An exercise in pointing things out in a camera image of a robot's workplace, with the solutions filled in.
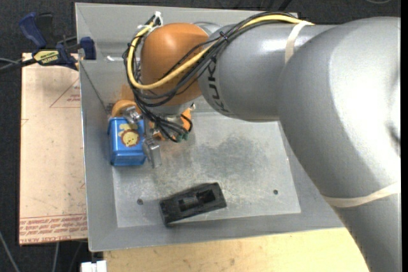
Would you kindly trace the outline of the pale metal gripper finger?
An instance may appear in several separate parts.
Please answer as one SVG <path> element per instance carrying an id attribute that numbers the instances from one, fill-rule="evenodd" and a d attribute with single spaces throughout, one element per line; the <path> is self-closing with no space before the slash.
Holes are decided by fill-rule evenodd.
<path id="1" fill-rule="evenodd" d="M 135 106 L 129 106 L 126 108 L 126 120 L 129 124 L 137 125 L 141 119 L 142 116 L 137 112 Z"/>
<path id="2" fill-rule="evenodd" d="M 160 146 L 153 138 L 143 141 L 143 152 L 151 163 L 153 168 L 158 168 L 162 164 Z"/>

